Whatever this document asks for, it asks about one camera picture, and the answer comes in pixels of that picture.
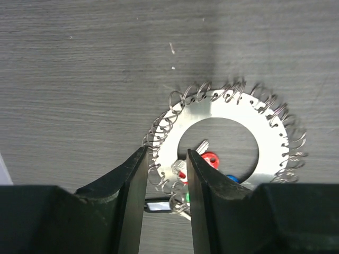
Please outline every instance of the wire coil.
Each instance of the wire coil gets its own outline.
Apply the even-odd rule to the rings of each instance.
[[[212,96],[207,96],[207,92],[211,90],[212,83],[206,82],[202,85],[193,84],[189,86],[184,93],[181,93],[178,90],[174,90],[170,93],[168,97],[168,107],[172,112],[172,116],[165,117],[167,112],[161,114],[151,125],[150,130],[144,136],[142,140],[143,146],[150,147],[150,164],[149,164],[149,175],[156,172],[157,169],[161,166],[156,163],[158,158],[158,153],[161,149],[162,143],[166,140],[168,134],[170,133],[173,125],[175,124],[178,116],[183,112],[184,108],[192,103],[199,103],[205,99],[209,99],[212,102],[223,98],[225,103],[229,103],[232,99],[235,98],[235,95],[238,93],[237,105],[242,99],[241,94],[244,93],[246,87],[246,81],[244,79],[238,80],[235,79],[232,83],[226,82],[223,85],[222,93],[214,93]],[[179,97],[180,109],[174,109],[173,97],[177,95]],[[281,144],[284,147],[289,149],[288,152],[282,154],[283,157],[286,157],[285,161],[282,161],[280,166],[284,162],[287,162],[285,168],[279,170],[271,182],[275,183],[295,183],[298,181],[298,176],[295,172],[296,169],[301,168],[305,165],[304,158],[308,156],[308,153],[301,151],[301,148],[305,145],[306,142],[306,128],[300,123],[300,120],[294,115],[289,113],[287,103],[281,102],[279,97],[272,92],[272,90],[266,88],[262,83],[256,84],[250,92],[250,95],[257,98],[264,106],[256,107],[252,104],[258,114],[263,114],[267,109],[273,111],[272,114],[268,115],[267,121],[271,128],[276,127],[274,125],[274,119],[278,117],[284,125],[284,128],[287,132],[286,143]],[[149,177],[149,182],[156,187],[157,190],[160,190],[168,195],[171,195],[170,206],[174,213],[181,213],[183,211],[189,210],[189,204],[185,201],[185,196],[181,192],[184,187],[181,180],[178,180],[172,184],[170,189],[166,189],[165,186],[169,182],[166,180],[164,173],[158,177],[156,181],[151,180]]]

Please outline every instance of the hole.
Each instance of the hole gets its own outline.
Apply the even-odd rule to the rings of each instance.
[[[210,118],[191,126],[179,142],[178,158],[186,159],[187,149],[195,149],[204,140],[209,141],[207,151],[220,159],[219,171],[233,175],[240,182],[246,180],[258,162],[258,145],[250,131],[229,119]]]

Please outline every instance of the gray wood grain surface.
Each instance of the gray wood grain surface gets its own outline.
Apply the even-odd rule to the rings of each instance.
[[[338,13],[337,0],[3,0],[0,152],[14,183],[74,191],[140,146],[172,90],[242,75],[302,117],[301,182],[338,183]],[[230,173],[255,160],[253,137],[220,119],[190,128],[179,153],[203,138]],[[140,253],[193,253],[190,223],[145,214]]]

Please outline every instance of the white object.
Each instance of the white object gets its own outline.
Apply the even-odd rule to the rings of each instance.
[[[13,182],[10,177],[10,173],[6,168],[5,162],[0,153],[0,185],[12,185]]]

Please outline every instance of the red plastic part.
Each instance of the red plastic part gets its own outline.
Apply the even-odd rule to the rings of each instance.
[[[205,152],[201,156],[213,168],[215,168],[215,169],[219,168],[220,160],[219,160],[219,157],[214,152]]]
[[[179,171],[179,177],[185,179],[186,175],[185,173],[182,173],[181,171]]]

